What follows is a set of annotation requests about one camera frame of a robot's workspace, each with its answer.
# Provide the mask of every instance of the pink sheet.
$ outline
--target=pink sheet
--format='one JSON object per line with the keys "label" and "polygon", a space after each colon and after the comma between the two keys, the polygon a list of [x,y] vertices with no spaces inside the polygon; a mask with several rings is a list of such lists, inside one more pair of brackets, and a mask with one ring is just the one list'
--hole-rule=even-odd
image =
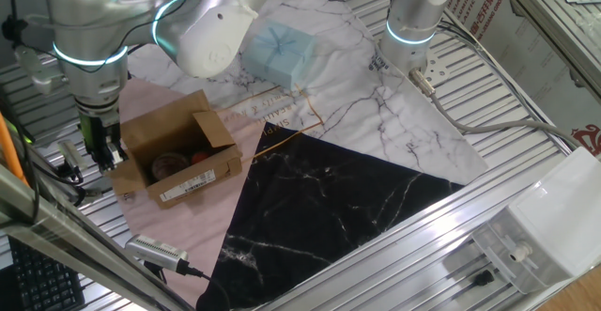
{"label": "pink sheet", "polygon": [[[184,95],[162,86],[132,79],[121,92],[119,110],[121,122],[155,110]],[[230,113],[218,113],[224,117]],[[242,152],[242,173],[193,197],[169,210],[161,210],[147,197],[146,191],[134,193],[117,201],[123,209],[132,234],[143,234],[186,250],[192,266],[211,275],[219,256],[225,232],[238,204],[242,186],[248,175],[264,124],[242,117],[230,120],[225,127]],[[191,305],[207,288],[206,280],[181,276],[165,271],[167,285]]]}

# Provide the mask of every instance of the white label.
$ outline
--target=white label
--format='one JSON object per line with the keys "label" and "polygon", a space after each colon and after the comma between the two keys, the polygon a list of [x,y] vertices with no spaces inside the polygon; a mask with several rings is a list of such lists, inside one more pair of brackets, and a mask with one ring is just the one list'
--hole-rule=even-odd
{"label": "white label", "polygon": [[177,187],[165,192],[164,194],[161,194],[161,200],[163,202],[166,202],[168,200],[178,198],[181,195],[185,195],[191,191],[194,191],[200,187],[203,187],[203,186],[211,183],[214,180],[215,180],[215,171],[213,171],[213,169],[210,169],[206,173],[204,173],[200,176],[196,176],[195,178],[190,179],[186,182],[183,182],[183,183],[179,184]]}

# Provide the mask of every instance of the blue box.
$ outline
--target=blue box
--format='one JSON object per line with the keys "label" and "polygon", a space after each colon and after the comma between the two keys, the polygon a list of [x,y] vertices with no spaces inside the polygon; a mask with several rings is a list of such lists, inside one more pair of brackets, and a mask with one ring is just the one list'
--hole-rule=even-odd
{"label": "blue box", "polygon": [[242,66],[253,76],[296,89],[315,45],[315,37],[269,20],[242,53]]}

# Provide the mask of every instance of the black keyboard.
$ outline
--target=black keyboard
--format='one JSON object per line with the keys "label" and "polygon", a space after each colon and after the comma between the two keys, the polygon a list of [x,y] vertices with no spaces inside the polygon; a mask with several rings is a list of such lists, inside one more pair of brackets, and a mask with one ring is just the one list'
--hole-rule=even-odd
{"label": "black keyboard", "polygon": [[84,304],[77,272],[8,238],[23,310],[68,311]]}

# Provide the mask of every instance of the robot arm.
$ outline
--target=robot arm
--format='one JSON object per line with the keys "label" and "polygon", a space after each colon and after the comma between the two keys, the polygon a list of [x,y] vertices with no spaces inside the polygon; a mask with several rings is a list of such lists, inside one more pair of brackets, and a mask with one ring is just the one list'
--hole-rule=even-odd
{"label": "robot arm", "polygon": [[379,43],[386,58],[408,75],[424,70],[426,51],[447,0],[392,0],[384,36]]}
{"label": "robot arm", "polygon": [[85,147],[100,171],[126,158],[118,96],[128,78],[127,45],[158,44],[186,73],[210,77],[232,62],[252,9],[265,1],[48,0],[55,53],[77,103]]}

